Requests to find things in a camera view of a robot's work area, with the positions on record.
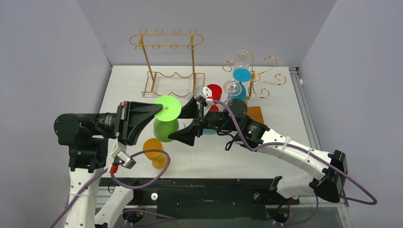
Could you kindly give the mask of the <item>green plastic goblet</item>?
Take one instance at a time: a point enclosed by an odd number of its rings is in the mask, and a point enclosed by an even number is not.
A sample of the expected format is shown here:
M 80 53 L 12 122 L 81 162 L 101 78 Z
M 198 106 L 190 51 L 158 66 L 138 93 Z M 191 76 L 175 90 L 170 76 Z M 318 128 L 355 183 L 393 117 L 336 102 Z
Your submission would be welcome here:
M 181 103 L 170 95 L 163 95 L 154 101 L 163 106 L 154 117 L 153 133 L 156 139 L 168 143 L 173 141 L 169 135 L 179 130 L 178 117 L 181 113 Z

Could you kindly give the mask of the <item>small clear front wine glass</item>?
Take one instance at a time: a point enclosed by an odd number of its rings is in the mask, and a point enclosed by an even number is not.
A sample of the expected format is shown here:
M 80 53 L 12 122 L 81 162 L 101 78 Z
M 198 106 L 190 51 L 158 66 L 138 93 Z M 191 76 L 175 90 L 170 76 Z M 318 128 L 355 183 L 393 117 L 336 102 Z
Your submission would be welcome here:
M 227 94 L 227 101 L 230 101 L 241 94 L 242 87 L 238 81 L 232 79 L 224 84 L 223 91 Z

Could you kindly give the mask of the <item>blue plastic goblet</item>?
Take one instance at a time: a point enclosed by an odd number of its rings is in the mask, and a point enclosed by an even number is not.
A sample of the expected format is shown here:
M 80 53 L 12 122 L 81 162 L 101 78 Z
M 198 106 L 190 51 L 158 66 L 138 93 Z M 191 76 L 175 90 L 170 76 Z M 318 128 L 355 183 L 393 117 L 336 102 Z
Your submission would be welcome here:
M 205 135 L 216 135 L 217 132 L 214 129 L 204 129 L 203 134 L 205 134 Z
M 243 83 L 246 83 L 251 80 L 252 78 L 251 72 L 245 68 L 237 68 L 233 71 L 232 75 L 234 80 L 237 81 L 238 85 L 240 86 L 240 92 L 236 92 L 236 94 L 232 96 L 232 99 L 245 100 L 247 90 L 245 88 L 245 85 L 243 85 Z

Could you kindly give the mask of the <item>clear patterned wine glass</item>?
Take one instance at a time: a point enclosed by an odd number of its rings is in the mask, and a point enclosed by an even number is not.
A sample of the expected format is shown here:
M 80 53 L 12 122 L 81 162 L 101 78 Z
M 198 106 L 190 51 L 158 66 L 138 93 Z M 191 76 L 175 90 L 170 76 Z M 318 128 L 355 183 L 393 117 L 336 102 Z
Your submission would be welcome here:
M 252 63 L 252 56 L 249 51 L 247 50 L 240 50 L 237 52 L 235 59 L 233 60 L 234 62 L 234 67 L 237 68 L 243 68 L 243 69 L 249 69 L 251 63 Z

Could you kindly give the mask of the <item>gold hook rack wooden base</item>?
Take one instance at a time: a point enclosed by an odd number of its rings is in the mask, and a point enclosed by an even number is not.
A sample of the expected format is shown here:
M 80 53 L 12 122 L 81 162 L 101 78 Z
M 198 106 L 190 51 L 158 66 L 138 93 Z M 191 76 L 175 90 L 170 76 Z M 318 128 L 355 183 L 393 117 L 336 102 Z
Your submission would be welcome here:
M 254 55 L 251 52 L 250 52 L 250 54 L 252 56 L 252 63 L 248 70 L 251 72 L 252 78 L 250 81 L 243 83 L 243 85 L 245 85 L 247 93 L 246 93 L 245 100 L 242 100 L 242 101 L 244 101 L 244 103 L 246 105 L 248 104 L 249 100 L 252 98 L 253 95 L 260 99 L 266 99 L 270 96 L 270 91 L 267 88 L 262 88 L 260 90 L 260 93 L 257 93 L 255 90 L 255 83 L 264 83 L 264 84 L 268 84 L 268 85 L 282 86 L 287 82 L 287 79 L 283 74 L 275 74 L 274 75 L 274 78 L 276 80 L 275 82 L 263 80 L 262 75 L 269 72 L 270 70 L 274 69 L 275 67 L 277 67 L 278 61 L 275 57 L 271 57 L 271 56 L 265 57 L 264 62 L 269 64 L 269 67 L 266 70 L 263 70 L 260 72 L 254 67 Z M 225 72 L 233 74 L 233 71 L 236 69 L 233 64 L 234 64 L 233 60 L 229 60 L 229 61 L 224 62 L 221 65 L 221 67 Z

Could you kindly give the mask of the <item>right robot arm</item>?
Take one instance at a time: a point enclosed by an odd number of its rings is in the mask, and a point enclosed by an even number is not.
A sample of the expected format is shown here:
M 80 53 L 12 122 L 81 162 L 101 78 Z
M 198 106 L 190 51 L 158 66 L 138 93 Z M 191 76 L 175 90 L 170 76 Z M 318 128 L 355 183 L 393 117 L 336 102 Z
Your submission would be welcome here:
M 312 195 L 332 203 L 343 198 L 347 177 L 345 153 L 312 149 L 283 136 L 247 115 L 244 101 L 232 99 L 228 103 L 205 98 L 192 98 L 182 108 L 180 118 L 192 119 L 182 130 L 169 134 L 169 139 L 194 146 L 195 139 L 205 129 L 217 134 L 236 132 L 227 144 L 233 143 L 252 152 L 271 155 L 306 172 L 295 177 L 278 176 L 268 190 L 269 199 L 280 203 L 284 199 Z

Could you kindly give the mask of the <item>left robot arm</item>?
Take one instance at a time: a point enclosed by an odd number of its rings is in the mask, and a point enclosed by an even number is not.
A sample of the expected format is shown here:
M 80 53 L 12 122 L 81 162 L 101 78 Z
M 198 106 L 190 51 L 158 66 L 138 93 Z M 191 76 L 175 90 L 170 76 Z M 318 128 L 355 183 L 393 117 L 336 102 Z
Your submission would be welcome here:
M 68 147 L 70 191 L 67 206 L 52 227 L 60 223 L 65 228 L 111 228 L 127 203 L 141 200 L 139 188 L 118 188 L 96 211 L 99 182 L 107 172 L 109 140 L 115 141 L 112 171 L 120 166 L 132 168 L 135 160 L 127 154 L 127 147 L 136 144 L 141 131 L 162 109 L 161 104 L 124 101 L 115 113 L 62 114 L 55 120 L 58 143 Z

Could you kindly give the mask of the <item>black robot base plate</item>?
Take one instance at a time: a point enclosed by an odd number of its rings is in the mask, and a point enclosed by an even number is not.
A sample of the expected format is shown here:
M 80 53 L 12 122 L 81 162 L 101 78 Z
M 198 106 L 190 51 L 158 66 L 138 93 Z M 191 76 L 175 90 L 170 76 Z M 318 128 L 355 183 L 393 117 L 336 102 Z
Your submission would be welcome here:
M 267 211 L 298 205 L 271 188 L 272 179 L 169 179 L 134 190 L 130 206 L 155 206 L 157 213 L 177 219 L 265 220 Z

